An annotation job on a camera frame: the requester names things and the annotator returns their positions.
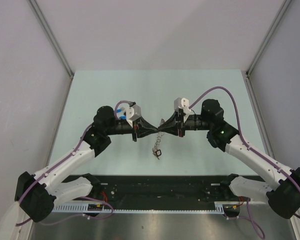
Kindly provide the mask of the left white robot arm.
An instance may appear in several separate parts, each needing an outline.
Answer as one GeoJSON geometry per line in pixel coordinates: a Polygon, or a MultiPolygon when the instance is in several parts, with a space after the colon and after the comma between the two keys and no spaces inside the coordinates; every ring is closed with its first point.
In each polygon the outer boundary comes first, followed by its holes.
{"type": "Polygon", "coordinates": [[[17,180],[14,200],[35,223],[44,220],[59,204],[76,198],[95,200],[100,196],[99,182],[91,174],[76,181],[63,183],[74,170],[100,155],[110,144],[111,135],[132,136],[134,142],[158,132],[141,115],[141,108],[133,104],[126,110],[125,119],[116,118],[111,106],[100,107],[79,139],[64,157],[30,174],[22,173],[17,180]]]}

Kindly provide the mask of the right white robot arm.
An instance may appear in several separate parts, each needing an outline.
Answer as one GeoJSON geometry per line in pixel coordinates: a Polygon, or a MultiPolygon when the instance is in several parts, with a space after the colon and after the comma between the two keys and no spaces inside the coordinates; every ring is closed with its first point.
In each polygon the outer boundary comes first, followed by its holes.
{"type": "Polygon", "coordinates": [[[229,175],[220,188],[225,200],[232,201],[237,196],[251,198],[268,204],[284,219],[290,219],[299,210],[300,167],[292,169],[244,140],[239,130],[224,120],[224,110],[217,100],[204,100],[201,113],[193,114],[189,100],[177,98],[173,115],[159,131],[178,137],[184,137],[186,131],[207,131],[206,137],[212,147],[242,161],[262,178],[257,181],[237,174],[229,175]]]}

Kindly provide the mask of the yellow tag key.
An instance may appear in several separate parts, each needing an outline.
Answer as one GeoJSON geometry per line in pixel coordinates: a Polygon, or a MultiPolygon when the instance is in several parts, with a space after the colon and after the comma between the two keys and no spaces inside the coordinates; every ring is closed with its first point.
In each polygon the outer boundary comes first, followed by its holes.
{"type": "Polygon", "coordinates": [[[162,151],[160,149],[157,149],[153,151],[152,154],[159,160],[160,156],[162,155],[162,151]]]}

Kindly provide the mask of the metal disc with keyrings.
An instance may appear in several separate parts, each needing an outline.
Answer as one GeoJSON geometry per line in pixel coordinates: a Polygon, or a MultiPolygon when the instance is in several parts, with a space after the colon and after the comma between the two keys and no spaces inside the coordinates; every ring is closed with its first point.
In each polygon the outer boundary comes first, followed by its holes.
{"type": "Polygon", "coordinates": [[[162,138],[164,136],[164,132],[158,132],[157,135],[156,135],[156,139],[155,139],[155,142],[154,142],[154,146],[152,148],[152,152],[153,151],[156,151],[156,150],[161,150],[160,146],[161,146],[161,142],[162,142],[162,138]]]}

